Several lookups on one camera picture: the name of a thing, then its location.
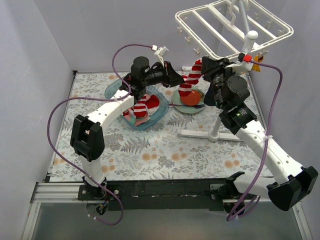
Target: transparent blue tray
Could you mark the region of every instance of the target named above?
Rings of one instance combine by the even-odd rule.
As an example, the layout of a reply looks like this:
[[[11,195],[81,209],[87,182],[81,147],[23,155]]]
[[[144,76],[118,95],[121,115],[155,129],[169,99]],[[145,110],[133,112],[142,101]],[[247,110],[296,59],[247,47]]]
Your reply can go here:
[[[122,82],[120,79],[118,79],[117,81],[113,82],[112,84],[110,84],[110,86],[108,86],[104,92],[104,96],[106,99],[110,99],[112,98],[115,93],[117,92],[117,90],[119,89],[119,87],[121,86]],[[167,101],[167,99],[165,99],[165,97],[157,90],[155,89],[153,86],[147,86],[146,88],[146,93],[148,95],[156,95],[160,101],[159,104],[159,109],[150,116],[150,119],[144,123],[141,123],[138,126],[134,126],[131,124],[131,122],[129,122],[123,115],[121,116],[126,123],[133,129],[136,130],[144,130],[147,129],[149,127],[151,127],[152,125],[154,125],[155,123],[157,123],[164,115],[166,115],[166,113],[169,110],[169,103]]]

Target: table surface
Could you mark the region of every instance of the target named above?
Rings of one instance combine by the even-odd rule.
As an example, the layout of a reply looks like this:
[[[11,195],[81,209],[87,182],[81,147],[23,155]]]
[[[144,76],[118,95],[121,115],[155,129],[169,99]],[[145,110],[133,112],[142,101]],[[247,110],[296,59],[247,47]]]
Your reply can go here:
[[[71,96],[104,98],[106,88],[117,79],[114,73],[77,74]],[[201,79],[196,87],[206,93],[209,83]],[[156,85],[155,88],[171,102],[178,87]],[[260,115],[252,93],[245,103]],[[78,166],[81,162],[70,147],[73,120],[78,114],[85,116],[102,104],[99,101],[73,100],[67,106],[58,150]],[[225,178],[238,171],[255,174],[260,159],[245,143],[210,142],[208,139],[177,135],[179,129],[208,131],[215,124],[218,113],[217,108],[210,106],[192,115],[170,107],[160,121],[143,131],[132,129],[118,117],[104,130],[105,150],[101,162],[107,180]],[[220,131],[229,132],[223,126]],[[53,156],[52,165],[50,182],[82,181],[83,174],[59,156]],[[265,168],[261,175],[270,176],[271,173]]]

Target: orange fruit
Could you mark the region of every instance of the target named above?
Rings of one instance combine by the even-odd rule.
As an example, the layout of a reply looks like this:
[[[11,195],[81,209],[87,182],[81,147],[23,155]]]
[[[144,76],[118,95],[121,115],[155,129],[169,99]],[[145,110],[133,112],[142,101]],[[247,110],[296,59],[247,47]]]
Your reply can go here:
[[[180,100],[185,105],[194,106],[200,102],[201,95],[198,91],[192,89],[191,93],[188,96],[181,96]]]

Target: white wall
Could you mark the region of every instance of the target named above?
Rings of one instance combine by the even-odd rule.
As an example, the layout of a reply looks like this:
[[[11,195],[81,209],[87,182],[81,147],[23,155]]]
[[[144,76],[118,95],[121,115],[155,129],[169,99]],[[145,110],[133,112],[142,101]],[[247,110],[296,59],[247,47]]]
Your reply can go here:
[[[112,71],[114,52],[125,44],[142,43],[166,46],[165,59],[175,69],[188,66],[198,58],[193,48],[178,36],[175,14],[178,11],[205,5],[210,0],[34,0],[50,28],[65,59],[73,70],[80,72]],[[286,0],[258,0],[270,11],[278,14]],[[212,15],[203,14],[210,23]],[[212,34],[195,17],[189,16],[188,24],[213,48]],[[153,53],[140,47],[121,52],[116,68],[129,70],[135,57],[144,55],[154,63]]]
[[[48,116],[68,96],[72,71],[33,0],[1,0],[0,22],[0,239],[17,240],[52,157]]]
[[[265,63],[283,71],[283,85],[274,107],[271,134],[275,140],[305,167],[320,172],[320,2],[287,1],[279,15],[294,29],[294,35],[270,48]],[[254,74],[254,85],[264,116],[278,84],[274,70]],[[320,179],[302,207],[313,239],[320,239]]]

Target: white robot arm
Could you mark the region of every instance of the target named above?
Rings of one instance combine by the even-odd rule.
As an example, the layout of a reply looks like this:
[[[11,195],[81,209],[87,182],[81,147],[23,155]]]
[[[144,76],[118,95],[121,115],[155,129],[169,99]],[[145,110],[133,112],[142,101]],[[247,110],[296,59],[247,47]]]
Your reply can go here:
[[[142,64],[145,59],[139,59],[139,64],[134,61],[131,71],[144,73],[149,68],[149,61]],[[164,62],[163,69],[168,69]],[[226,58],[212,60],[202,58],[202,73],[204,80],[210,82],[210,87],[205,95],[204,103],[216,106],[222,110],[219,115],[221,122],[241,141],[245,142],[261,159],[265,147],[265,130],[253,112],[244,104],[244,100],[250,95],[246,81],[235,75],[233,69],[228,67],[232,63]],[[181,76],[171,69],[167,76],[160,74],[151,79],[149,74],[144,77],[135,77],[130,73],[129,84],[132,85],[132,95],[120,101],[108,102],[86,117],[78,115],[73,123],[71,146],[79,155],[84,170],[99,184],[106,185],[107,180],[102,171],[100,157],[104,151],[103,130],[125,110],[131,108],[145,93],[145,86],[162,83],[166,87],[181,84]],[[120,98],[128,93],[127,89],[118,90],[113,98]],[[292,159],[272,138],[268,140],[265,157],[265,165],[273,174],[273,177],[259,177],[249,191],[250,194],[269,198],[278,208],[287,211],[306,195],[308,195],[318,177],[318,172],[310,166],[303,167]],[[244,193],[253,182],[253,175],[237,172],[226,180],[226,184],[215,193],[218,195],[235,197]],[[88,192],[100,199],[104,192],[87,176],[83,181]]]

